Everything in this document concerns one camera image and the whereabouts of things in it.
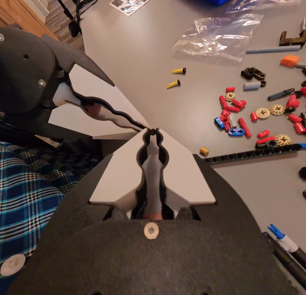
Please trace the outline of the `blue plaid shirt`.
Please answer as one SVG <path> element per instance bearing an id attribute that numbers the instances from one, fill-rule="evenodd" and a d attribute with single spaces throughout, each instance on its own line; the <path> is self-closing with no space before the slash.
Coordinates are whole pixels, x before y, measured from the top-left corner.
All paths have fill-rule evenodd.
<path id="1" fill-rule="evenodd" d="M 65 195 L 102 159 L 94 146 L 29 148 L 1 142 L 1 266 L 13 255 L 31 256 Z"/>

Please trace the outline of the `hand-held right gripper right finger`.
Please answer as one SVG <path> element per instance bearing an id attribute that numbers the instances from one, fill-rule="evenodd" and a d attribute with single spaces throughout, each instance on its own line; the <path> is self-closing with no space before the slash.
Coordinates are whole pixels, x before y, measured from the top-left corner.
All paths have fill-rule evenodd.
<path id="1" fill-rule="evenodd" d="M 157 219 L 174 219 L 182 208 L 216 203 L 192 152 L 156 129 L 158 147 L 157 176 L 161 212 Z"/>

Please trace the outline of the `blue forked lego pin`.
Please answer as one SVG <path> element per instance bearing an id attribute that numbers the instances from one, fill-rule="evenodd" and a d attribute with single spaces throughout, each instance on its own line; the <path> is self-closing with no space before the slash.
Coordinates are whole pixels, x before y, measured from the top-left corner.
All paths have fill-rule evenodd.
<path id="1" fill-rule="evenodd" d="M 270 224 L 267 228 L 276 236 L 277 239 L 281 240 L 285 237 L 285 234 L 282 233 L 274 224 Z"/>

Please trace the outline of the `black lego axle pin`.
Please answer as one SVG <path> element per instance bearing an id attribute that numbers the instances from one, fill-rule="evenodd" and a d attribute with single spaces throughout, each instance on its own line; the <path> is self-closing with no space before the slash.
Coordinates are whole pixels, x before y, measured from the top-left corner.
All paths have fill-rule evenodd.
<path id="1" fill-rule="evenodd" d="M 270 95 L 267 100 L 268 101 L 274 101 L 274 100 L 277 100 L 277 99 L 280 99 L 280 98 L 284 98 L 288 95 L 291 95 L 295 92 L 295 88 L 290 88 L 288 90 L 284 90 L 284 91 L 281 91 L 279 93 L 276 93 L 276 94 L 273 94 L 273 95 Z"/>

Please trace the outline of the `long grey lego axle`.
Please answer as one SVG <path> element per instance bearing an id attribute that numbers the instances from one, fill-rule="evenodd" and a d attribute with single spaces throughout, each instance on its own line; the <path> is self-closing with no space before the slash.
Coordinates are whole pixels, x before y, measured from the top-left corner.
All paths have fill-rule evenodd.
<path id="1" fill-rule="evenodd" d="M 300 49 L 301 49 L 301 45 L 287 45 L 287 46 L 278 46 L 278 47 L 270 47 L 270 48 L 251 49 L 251 50 L 246 51 L 246 54 L 298 51 Z"/>

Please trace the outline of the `clear plastic bag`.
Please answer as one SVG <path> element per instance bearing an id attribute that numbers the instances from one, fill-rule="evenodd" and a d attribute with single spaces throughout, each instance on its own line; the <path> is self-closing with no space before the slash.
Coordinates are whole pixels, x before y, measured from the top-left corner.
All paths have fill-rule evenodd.
<path id="1" fill-rule="evenodd" d="M 262 19 L 259 13 L 195 19 L 173 50 L 190 56 L 241 62 Z"/>
<path id="2" fill-rule="evenodd" d="M 225 13 L 234 14 L 246 11 L 260 11 L 271 8 L 295 6 L 300 3 L 301 0 L 233 0 Z"/>

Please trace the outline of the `orange lego piece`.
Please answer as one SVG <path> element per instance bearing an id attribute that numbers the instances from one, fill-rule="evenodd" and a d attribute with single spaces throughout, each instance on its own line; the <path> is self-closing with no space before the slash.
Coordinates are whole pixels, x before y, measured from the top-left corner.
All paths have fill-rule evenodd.
<path id="1" fill-rule="evenodd" d="M 299 56 L 289 54 L 289 55 L 284 56 L 281 59 L 280 65 L 286 66 L 286 67 L 296 67 L 299 61 L 300 61 Z"/>

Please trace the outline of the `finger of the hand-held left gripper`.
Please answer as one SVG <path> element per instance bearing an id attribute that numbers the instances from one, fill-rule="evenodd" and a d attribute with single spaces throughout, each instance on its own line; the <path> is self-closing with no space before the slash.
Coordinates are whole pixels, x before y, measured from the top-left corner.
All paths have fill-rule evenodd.
<path id="1" fill-rule="evenodd" d="M 66 103 L 74 103 L 98 120 L 110 119 L 119 126 L 137 130 L 150 128 L 144 117 L 116 86 L 111 86 L 77 64 L 70 71 L 69 78 L 71 86 L 61 83 L 53 97 L 56 108 Z M 91 115 L 82 106 L 85 100 L 101 105 L 97 116 Z"/>
<path id="2" fill-rule="evenodd" d="M 74 103 L 53 109 L 48 123 L 100 140 L 129 140 L 139 133 L 137 129 L 119 126 L 110 119 L 95 119 Z"/>

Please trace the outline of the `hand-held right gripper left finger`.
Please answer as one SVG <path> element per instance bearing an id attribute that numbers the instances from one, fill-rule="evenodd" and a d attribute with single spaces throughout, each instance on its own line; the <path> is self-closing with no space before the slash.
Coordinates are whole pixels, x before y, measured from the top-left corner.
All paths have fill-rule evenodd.
<path id="1" fill-rule="evenodd" d="M 144 162 L 148 159 L 150 129 L 116 150 L 103 172 L 89 203 L 122 208 L 132 219 L 142 219 L 147 206 L 147 181 Z"/>

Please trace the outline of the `white and black tube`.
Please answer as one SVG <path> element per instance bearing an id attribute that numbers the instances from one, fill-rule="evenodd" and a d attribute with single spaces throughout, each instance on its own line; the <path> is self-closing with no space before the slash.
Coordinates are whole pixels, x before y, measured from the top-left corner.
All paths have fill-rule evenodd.
<path id="1" fill-rule="evenodd" d="M 282 239 L 277 239 L 277 242 L 291 254 L 294 259 L 305 269 L 306 268 L 306 253 L 289 238 L 289 236 L 284 236 Z"/>

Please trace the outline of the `black lego axle connector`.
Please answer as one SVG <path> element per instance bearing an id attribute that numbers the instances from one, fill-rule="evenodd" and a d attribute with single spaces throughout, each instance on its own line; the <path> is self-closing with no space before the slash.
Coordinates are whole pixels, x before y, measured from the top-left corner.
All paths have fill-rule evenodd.
<path id="1" fill-rule="evenodd" d="M 273 148 L 277 146 L 277 142 L 275 140 L 269 140 L 262 144 L 255 145 L 255 149 L 264 149 L 264 148 Z"/>

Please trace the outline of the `scattered red lego pieces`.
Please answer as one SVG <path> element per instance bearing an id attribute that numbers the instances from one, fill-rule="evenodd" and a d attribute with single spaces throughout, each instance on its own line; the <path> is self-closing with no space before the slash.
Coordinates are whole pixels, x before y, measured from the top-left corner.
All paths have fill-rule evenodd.
<path id="1" fill-rule="evenodd" d="M 226 92 L 234 92 L 234 91 L 235 87 L 226 88 Z M 303 93 L 303 96 L 305 97 L 305 86 L 302 87 L 300 91 Z M 294 114 L 296 109 L 300 107 L 300 100 L 299 98 L 297 99 L 294 94 L 288 95 L 286 97 L 288 97 L 288 100 L 285 105 L 282 105 L 285 107 L 285 113 L 282 115 L 288 115 L 287 119 L 293 124 L 294 130 L 298 135 L 305 135 L 305 112 L 302 112 L 300 116 Z M 222 111 L 220 113 L 219 118 L 222 120 L 222 122 L 225 125 L 225 128 L 223 130 L 228 133 L 228 131 L 231 129 L 228 116 L 230 114 L 239 113 L 240 111 L 242 111 L 246 107 L 247 102 L 244 100 L 236 100 L 236 98 L 233 99 L 232 102 L 227 102 L 224 98 L 224 95 L 221 95 L 219 97 L 219 101 L 222 107 Z M 256 111 L 250 112 L 251 123 L 256 123 L 259 120 L 264 120 L 258 118 L 255 112 Z M 246 138 L 251 138 L 252 133 L 250 132 L 250 129 L 247 123 L 245 122 L 245 120 L 242 117 L 240 117 L 236 119 L 236 121 L 238 124 L 237 128 L 242 128 L 245 130 L 245 134 L 243 136 L 245 136 Z M 275 140 L 275 136 L 271 136 L 270 130 L 266 129 L 257 134 L 257 139 L 258 140 L 256 143 L 262 144 L 269 140 Z"/>

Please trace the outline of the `black lego bracket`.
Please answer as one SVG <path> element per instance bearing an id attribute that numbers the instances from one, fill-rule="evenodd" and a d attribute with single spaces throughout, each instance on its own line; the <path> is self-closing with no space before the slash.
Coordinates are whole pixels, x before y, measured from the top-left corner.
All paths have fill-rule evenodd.
<path id="1" fill-rule="evenodd" d="M 300 45 L 303 47 L 306 42 L 306 30 L 301 31 L 298 38 L 286 38 L 286 36 L 287 31 L 281 33 L 278 46 Z"/>

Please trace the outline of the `long black lego beam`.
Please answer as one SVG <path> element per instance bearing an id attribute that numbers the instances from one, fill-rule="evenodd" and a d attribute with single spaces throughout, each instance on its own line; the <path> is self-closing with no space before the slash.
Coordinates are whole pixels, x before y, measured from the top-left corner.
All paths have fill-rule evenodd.
<path id="1" fill-rule="evenodd" d="M 297 153 L 302 149 L 298 144 L 290 144 L 286 146 L 276 146 L 271 148 L 264 149 L 255 149 L 251 151 L 233 153 L 228 155 L 215 156 L 210 158 L 205 158 L 204 161 L 209 165 L 217 165 L 224 163 L 232 163 L 243 160 L 259 159 L 259 158 L 268 158 L 278 155 L 288 155 Z"/>

